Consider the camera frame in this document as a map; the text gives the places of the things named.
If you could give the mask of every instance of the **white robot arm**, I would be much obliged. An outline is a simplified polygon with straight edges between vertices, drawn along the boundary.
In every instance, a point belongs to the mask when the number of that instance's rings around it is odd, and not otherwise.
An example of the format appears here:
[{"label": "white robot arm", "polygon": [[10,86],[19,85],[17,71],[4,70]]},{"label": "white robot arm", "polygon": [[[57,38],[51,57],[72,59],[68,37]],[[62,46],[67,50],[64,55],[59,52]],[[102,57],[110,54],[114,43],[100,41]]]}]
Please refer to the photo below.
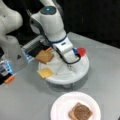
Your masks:
[{"label": "white robot arm", "polygon": [[18,40],[6,34],[17,30],[22,24],[21,15],[8,8],[3,0],[0,0],[0,47],[4,51],[5,59],[11,62],[15,72],[27,64],[27,60],[21,51]]},{"label": "white robot arm", "polygon": [[31,16],[33,31],[36,33],[44,32],[44,35],[64,62],[67,64],[76,63],[80,60],[80,56],[76,56],[73,51],[73,45],[64,30],[63,21],[58,9],[52,0],[40,1],[45,7]]}]

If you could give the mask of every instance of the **plate rim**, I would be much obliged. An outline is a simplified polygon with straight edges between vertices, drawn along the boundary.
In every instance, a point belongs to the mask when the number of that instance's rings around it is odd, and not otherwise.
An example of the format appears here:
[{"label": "plate rim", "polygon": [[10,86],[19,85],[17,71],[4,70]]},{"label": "plate rim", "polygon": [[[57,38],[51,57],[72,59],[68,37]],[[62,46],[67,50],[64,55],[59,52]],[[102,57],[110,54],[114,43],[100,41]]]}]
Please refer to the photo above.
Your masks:
[{"label": "plate rim", "polygon": [[89,97],[92,101],[94,101],[94,103],[95,103],[96,106],[97,106],[97,110],[98,110],[98,112],[99,112],[99,117],[100,117],[99,120],[101,120],[101,110],[100,110],[100,107],[99,107],[98,103],[96,102],[96,100],[95,100],[94,98],[92,98],[90,95],[88,95],[88,94],[86,94],[86,93],[83,93],[83,92],[78,92],[78,91],[73,91],[73,92],[65,93],[65,94],[61,95],[60,97],[58,97],[58,98],[55,100],[55,102],[53,103],[53,105],[52,105],[52,107],[51,107],[50,120],[53,120],[51,116],[52,116],[52,112],[53,112],[53,109],[54,109],[55,104],[56,104],[62,97],[66,96],[66,95],[70,95],[70,94],[82,94],[82,95],[85,95],[85,96]]}]

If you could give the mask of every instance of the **piece of bread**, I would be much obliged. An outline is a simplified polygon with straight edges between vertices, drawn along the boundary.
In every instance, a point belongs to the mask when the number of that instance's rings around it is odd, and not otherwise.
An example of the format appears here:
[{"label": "piece of bread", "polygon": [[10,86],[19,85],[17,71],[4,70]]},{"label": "piece of bread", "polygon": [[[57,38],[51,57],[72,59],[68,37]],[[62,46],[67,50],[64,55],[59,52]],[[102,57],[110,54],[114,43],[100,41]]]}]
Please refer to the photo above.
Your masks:
[{"label": "piece of bread", "polygon": [[88,120],[92,112],[87,106],[77,103],[68,115],[72,120]]},{"label": "piece of bread", "polygon": [[46,64],[47,62],[50,62],[53,57],[54,54],[41,50],[39,54],[35,57],[35,59],[39,62]]}]

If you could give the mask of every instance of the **plate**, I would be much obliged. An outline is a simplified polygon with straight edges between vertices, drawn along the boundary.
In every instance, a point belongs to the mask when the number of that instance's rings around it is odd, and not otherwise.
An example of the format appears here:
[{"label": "plate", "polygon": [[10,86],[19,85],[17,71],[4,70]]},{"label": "plate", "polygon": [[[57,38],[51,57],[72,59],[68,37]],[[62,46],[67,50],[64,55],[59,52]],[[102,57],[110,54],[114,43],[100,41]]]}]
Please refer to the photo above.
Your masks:
[{"label": "plate", "polygon": [[86,105],[93,112],[89,120],[101,120],[100,108],[96,101],[81,92],[70,92],[59,97],[52,106],[51,120],[71,120],[68,113],[78,102]]}]

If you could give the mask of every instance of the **background wall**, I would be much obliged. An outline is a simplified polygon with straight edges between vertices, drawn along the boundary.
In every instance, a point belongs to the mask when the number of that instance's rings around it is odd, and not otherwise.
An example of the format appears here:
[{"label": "background wall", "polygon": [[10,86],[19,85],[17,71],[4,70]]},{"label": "background wall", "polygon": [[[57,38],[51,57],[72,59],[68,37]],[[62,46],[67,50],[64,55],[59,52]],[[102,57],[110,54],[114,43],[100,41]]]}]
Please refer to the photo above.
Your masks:
[{"label": "background wall", "polygon": [[[4,0],[19,11],[24,26],[14,32],[21,44],[35,37],[29,26],[26,8],[32,13],[42,8],[39,0]],[[67,32],[72,31],[86,37],[120,48],[120,0],[57,0],[64,10]]]}]

